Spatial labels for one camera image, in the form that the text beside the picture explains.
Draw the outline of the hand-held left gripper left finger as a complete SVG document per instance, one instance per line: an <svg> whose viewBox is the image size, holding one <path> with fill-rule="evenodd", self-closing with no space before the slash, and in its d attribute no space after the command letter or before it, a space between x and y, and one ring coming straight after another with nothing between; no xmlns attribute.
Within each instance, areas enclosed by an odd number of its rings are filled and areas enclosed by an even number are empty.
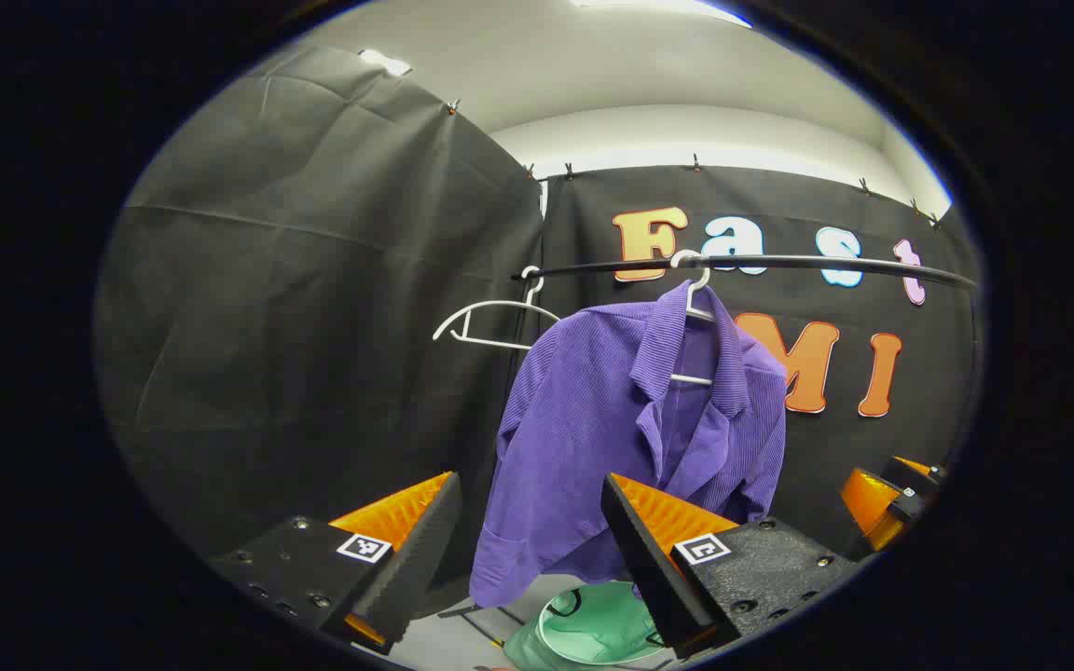
<svg viewBox="0 0 1074 671"><path fill-rule="evenodd" d="M284 619L388 654L429 590L462 501L459 475L442 472L333 521L287 517L211 565Z"/></svg>

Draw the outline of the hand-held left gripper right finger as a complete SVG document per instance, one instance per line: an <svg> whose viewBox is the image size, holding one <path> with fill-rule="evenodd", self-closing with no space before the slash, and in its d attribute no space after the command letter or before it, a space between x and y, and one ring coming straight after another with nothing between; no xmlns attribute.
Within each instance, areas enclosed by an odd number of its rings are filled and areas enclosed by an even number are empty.
<svg viewBox="0 0 1074 671"><path fill-rule="evenodd" d="M681 660L745 644L860 568L777 517L732 523L630 477L605 477L601 510L661 641Z"/></svg>

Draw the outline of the green laundry hamper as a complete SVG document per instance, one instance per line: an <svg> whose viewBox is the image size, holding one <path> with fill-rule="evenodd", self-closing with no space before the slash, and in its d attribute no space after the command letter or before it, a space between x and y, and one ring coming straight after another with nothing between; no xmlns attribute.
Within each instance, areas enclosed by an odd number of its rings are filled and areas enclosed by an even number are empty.
<svg viewBox="0 0 1074 671"><path fill-rule="evenodd" d="M546 602L503 642L516 671L604 671L668 645L635 583L587 583Z"/></svg>

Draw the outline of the purple corduroy jacket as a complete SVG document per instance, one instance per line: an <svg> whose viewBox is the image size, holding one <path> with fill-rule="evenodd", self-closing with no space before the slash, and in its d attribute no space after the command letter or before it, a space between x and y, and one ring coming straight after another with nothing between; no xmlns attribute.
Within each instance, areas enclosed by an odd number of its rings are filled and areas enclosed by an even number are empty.
<svg viewBox="0 0 1074 671"><path fill-rule="evenodd" d="M521 363L469 582L485 609L542 574L627 572L601 510L622 475L737 524L770 513L787 444L787 369L709 288L563 318Z"/></svg>

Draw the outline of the black backdrop cloth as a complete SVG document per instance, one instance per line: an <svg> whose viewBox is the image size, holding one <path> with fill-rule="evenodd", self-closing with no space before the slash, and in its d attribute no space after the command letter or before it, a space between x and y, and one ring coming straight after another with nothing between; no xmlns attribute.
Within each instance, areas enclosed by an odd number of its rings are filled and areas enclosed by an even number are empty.
<svg viewBox="0 0 1074 671"><path fill-rule="evenodd" d="M506 300L540 256L540 184L464 116L295 43L195 112L137 179L95 297L103 411L176 535L214 556L442 472L461 517L420 616L468 597L519 358Z"/></svg>
<svg viewBox="0 0 1074 671"><path fill-rule="evenodd" d="M632 167L545 183L534 264L566 268L690 250L898 262L981 281L958 211L938 224L852 185L786 171ZM854 554L852 469L941 464L962 442L979 362L979 290L860 269L713 269L734 322L790 374L771 513Z"/></svg>

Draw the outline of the ceiling light panel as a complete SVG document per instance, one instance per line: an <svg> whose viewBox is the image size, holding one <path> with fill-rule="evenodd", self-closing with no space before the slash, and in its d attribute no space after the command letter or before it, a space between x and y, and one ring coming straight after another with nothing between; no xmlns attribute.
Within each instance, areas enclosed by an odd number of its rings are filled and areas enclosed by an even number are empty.
<svg viewBox="0 0 1074 671"><path fill-rule="evenodd" d="M384 55L383 52L361 49L358 52L358 56L367 63L379 65L392 76L400 77L413 72L413 67L408 62Z"/></svg>

